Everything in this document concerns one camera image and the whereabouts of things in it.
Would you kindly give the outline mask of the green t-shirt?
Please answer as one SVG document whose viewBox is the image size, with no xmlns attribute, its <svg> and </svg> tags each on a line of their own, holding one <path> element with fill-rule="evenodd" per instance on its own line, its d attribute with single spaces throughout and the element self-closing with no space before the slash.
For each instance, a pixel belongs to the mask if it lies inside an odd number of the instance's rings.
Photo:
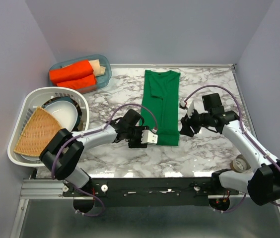
<svg viewBox="0 0 280 238">
<path fill-rule="evenodd" d="M 178 103 L 180 73 L 174 71 L 144 73 L 141 110 L 144 124 L 153 129 L 156 124 L 160 146 L 178 146 Z"/>
</svg>

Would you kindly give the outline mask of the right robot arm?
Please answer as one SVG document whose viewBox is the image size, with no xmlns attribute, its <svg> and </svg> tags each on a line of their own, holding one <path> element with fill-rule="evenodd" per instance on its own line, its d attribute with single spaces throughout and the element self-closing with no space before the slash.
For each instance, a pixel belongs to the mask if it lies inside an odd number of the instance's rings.
<svg viewBox="0 0 280 238">
<path fill-rule="evenodd" d="M 227 188 L 238 190 L 250 196 L 257 205 L 265 205 L 280 199 L 280 159 L 265 149 L 244 127 L 239 115 L 234 111 L 225 111 L 218 93 L 202 97 L 204 113 L 198 113 L 191 104 L 180 106 L 186 109 L 181 118 L 181 135 L 193 137 L 201 128 L 215 128 L 215 131 L 227 138 L 240 152 L 252 175 L 228 169 L 214 172 L 210 181 L 210 190 L 215 194 L 223 193 Z"/>
</svg>

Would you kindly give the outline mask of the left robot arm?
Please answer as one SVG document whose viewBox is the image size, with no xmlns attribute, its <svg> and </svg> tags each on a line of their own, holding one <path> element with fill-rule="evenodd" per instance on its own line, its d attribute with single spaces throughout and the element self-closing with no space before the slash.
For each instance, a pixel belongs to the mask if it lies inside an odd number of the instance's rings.
<svg viewBox="0 0 280 238">
<path fill-rule="evenodd" d="M 100 145 L 127 141 L 129 148 L 146 148 L 150 127 L 135 110 L 123 117 L 111 119 L 104 125 L 86 131 L 70 132 L 60 129 L 40 153 L 39 159 L 57 180 L 74 186 L 81 196 L 92 191 L 92 177 L 78 166 L 83 152 Z"/>
</svg>

